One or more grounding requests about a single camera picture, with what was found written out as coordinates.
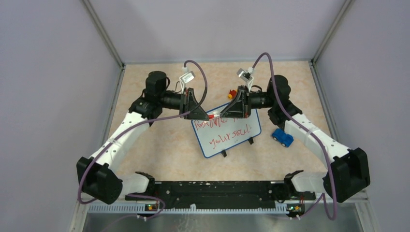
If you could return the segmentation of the blue framed whiteboard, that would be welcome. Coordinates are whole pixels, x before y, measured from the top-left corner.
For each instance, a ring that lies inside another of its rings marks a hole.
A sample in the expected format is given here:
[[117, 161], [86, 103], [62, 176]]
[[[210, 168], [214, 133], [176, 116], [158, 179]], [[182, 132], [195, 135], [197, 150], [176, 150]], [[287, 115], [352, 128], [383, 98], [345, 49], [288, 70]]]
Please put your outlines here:
[[259, 114], [252, 109], [248, 118], [214, 117], [209, 121], [193, 120], [193, 131], [205, 158], [226, 151], [244, 142], [253, 143], [253, 139], [262, 132]]

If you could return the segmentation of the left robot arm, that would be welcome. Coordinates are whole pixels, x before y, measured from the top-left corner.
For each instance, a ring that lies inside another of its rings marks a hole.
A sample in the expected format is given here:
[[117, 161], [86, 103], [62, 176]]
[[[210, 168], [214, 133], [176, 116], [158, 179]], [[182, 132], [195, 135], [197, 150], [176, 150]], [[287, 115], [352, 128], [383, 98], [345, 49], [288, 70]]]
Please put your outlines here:
[[170, 80], [166, 73], [152, 71], [148, 74], [142, 95], [131, 104], [111, 137], [89, 158], [81, 157], [78, 160], [77, 200], [80, 204], [95, 200], [112, 204], [120, 197], [127, 184], [117, 175], [117, 168], [136, 140], [154, 122], [174, 118], [210, 119], [202, 108], [208, 91], [206, 75], [202, 77], [205, 88], [202, 97], [197, 100], [193, 88], [186, 87], [186, 83], [194, 78], [193, 72], [185, 71], [180, 77], [180, 93], [168, 90]]

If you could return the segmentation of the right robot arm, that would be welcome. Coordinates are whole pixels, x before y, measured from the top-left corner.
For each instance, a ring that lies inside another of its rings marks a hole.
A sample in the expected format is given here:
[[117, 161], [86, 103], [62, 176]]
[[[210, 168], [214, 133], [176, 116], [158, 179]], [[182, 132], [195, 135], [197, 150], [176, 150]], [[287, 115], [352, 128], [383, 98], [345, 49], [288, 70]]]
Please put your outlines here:
[[361, 148], [349, 148], [316, 127], [290, 101], [291, 87], [283, 75], [269, 80], [266, 91], [251, 92], [239, 86], [233, 100], [221, 111], [221, 118], [248, 118], [253, 109], [268, 109], [270, 121], [285, 134], [299, 140], [321, 160], [326, 172], [295, 171], [284, 178], [283, 192], [297, 199], [303, 192], [326, 193], [342, 203], [370, 183], [368, 157]]

